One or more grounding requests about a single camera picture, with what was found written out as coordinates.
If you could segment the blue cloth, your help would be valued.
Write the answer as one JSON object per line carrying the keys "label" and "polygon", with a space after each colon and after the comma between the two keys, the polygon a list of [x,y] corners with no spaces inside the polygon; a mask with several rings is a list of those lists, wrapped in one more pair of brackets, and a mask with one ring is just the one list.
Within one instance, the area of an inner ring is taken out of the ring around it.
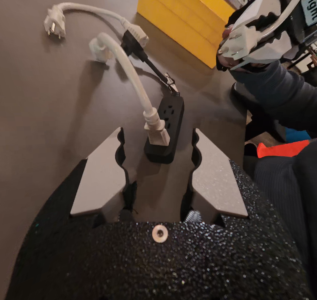
{"label": "blue cloth", "polygon": [[285,132],[287,143],[311,140],[311,136],[307,133],[307,131],[297,131],[295,129],[285,128]]}

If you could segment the person's dark blue sweater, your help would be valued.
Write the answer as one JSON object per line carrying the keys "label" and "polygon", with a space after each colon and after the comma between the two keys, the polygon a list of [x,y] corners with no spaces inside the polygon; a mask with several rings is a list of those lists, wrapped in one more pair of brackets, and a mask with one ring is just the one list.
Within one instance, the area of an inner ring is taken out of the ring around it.
{"label": "person's dark blue sweater", "polygon": [[258,159],[253,178],[267,195],[294,239],[316,294],[317,144],[309,143],[294,157]]}

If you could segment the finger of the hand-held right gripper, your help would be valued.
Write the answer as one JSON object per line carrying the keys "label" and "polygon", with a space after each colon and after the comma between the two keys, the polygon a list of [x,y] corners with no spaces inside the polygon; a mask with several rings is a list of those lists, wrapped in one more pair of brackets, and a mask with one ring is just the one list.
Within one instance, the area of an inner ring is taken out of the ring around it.
{"label": "finger of the hand-held right gripper", "polygon": [[295,57],[295,46],[287,31],[283,31],[278,38],[258,45],[260,33],[256,30],[235,34],[236,38],[230,39],[230,54],[235,60],[241,60],[231,70],[236,70],[247,64],[269,64],[282,57],[293,59]]}
{"label": "finger of the hand-held right gripper", "polygon": [[255,0],[237,19],[233,29],[242,25],[248,28],[255,26],[256,29],[267,29],[275,24],[281,12],[280,0]]}

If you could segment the orange cloth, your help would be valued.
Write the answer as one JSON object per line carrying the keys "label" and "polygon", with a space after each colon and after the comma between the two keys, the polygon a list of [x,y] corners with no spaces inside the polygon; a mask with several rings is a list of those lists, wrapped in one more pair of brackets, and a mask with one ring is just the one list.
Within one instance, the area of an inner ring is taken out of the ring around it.
{"label": "orange cloth", "polygon": [[263,143],[260,143],[257,147],[257,156],[258,158],[263,158],[267,156],[294,157],[298,155],[309,144],[310,140],[297,141],[271,147],[266,147]]}

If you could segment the yellow plastic bin stack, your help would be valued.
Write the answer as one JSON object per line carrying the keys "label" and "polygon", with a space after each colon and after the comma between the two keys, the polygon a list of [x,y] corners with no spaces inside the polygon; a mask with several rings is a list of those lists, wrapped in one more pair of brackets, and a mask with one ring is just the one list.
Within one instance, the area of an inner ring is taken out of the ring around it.
{"label": "yellow plastic bin stack", "polygon": [[229,17],[225,0],[138,0],[137,13],[210,68]]}

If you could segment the person's right forearm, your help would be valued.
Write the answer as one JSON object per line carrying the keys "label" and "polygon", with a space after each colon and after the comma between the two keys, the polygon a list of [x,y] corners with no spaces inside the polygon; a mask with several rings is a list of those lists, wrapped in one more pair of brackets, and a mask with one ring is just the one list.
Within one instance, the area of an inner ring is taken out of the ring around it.
{"label": "person's right forearm", "polygon": [[274,120],[297,131],[317,132],[317,88],[275,61],[259,72],[230,69],[233,78]]}

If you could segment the black power strip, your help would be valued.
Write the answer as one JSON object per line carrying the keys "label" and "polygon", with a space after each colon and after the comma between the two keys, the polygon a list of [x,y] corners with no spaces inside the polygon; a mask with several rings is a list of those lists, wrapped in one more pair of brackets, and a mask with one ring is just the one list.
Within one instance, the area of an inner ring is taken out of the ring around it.
{"label": "black power strip", "polygon": [[180,96],[163,97],[158,108],[158,115],[165,121],[165,128],[170,136],[168,146],[152,145],[147,138],[144,152],[153,163],[170,164],[174,160],[181,123],[184,114],[184,100]]}

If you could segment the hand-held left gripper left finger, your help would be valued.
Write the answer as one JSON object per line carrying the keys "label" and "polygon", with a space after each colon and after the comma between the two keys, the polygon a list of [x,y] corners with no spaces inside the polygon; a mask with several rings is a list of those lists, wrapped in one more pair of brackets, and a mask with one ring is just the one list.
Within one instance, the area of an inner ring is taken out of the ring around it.
{"label": "hand-held left gripper left finger", "polygon": [[137,174],[123,166],[124,144],[124,130],[119,127],[87,157],[72,217],[97,214],[106,222],[117,222],[124,210],[132,213]]}

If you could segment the person's right hand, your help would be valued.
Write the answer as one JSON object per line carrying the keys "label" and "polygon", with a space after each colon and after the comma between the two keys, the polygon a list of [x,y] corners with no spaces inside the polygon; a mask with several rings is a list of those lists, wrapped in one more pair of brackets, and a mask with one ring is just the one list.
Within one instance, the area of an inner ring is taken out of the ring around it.
{"label": "person's right hand", "polygon": [[[229,25],[224,30],[224,32],[222,34],[223,40],[221,41],[221,43],[218,47],[218,50],[222,47],[222,45],[224,44],[224,41],[228,38],[229,34],[231,33],[232,27],[233,27],[233,25]],[[223,55],[219,55],[217,52],[217,55],[216,55],[216,68],[217,68],[217,70],[219,70],[219,71],[230,70],[239,64],[240,64],[239,60],[234,60],[233,58],[224,57]]]}

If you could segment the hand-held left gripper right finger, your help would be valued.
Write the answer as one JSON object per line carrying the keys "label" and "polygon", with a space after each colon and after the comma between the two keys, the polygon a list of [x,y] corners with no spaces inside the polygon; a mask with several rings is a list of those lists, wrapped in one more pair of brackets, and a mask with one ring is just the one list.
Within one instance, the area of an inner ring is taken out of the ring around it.
{"label": "hand-held left gripper right finger", "polygon": [[198,128],[192,133],[192,163],[180,207],[182,222],[219,224],[220,216],[248,218],[230,159]]}

